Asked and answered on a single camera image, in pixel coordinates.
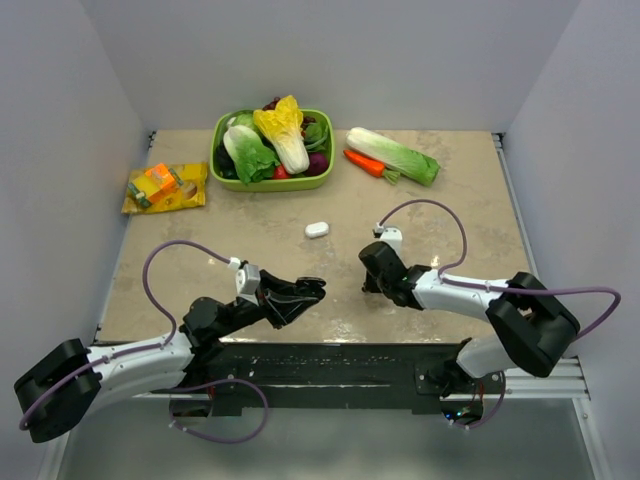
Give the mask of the black earbud charging case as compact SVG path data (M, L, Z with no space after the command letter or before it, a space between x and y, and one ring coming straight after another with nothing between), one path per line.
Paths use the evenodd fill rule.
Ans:
M302 297L313 297L318 301L326 296L326 281L319 277L299 277L295 281L295 294Z

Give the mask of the white earbud charging case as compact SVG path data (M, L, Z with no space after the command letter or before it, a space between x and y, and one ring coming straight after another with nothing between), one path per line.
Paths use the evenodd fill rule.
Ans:
M320 221L305 226L304 234L308 239L321 238L328 235L330 226L327 222Z

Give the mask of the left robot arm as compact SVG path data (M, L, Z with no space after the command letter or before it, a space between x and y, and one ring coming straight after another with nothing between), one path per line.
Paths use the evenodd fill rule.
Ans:
M34 443L45 443L86 415L138 394L178 387L196 392L206 383L206 366L223 350L223 338L261 320L275 329L293 323L324 299L325 286L320 278L289 282L248 266L236 275L233 301L196 299L173 332L116 346L66 340L15 382L23 412L19 428Z

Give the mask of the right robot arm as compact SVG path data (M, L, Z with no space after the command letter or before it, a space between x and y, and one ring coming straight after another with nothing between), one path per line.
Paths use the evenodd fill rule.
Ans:
M489 373L511 368L549 376L580 332L575 316L526 272L475 289L466 277L405 266L382 241L361 250L359 260L366 270L365 292L381 293L398 307L452 312L492 326L493 334L465 341L445 369L448 386L459 393L469 392Z

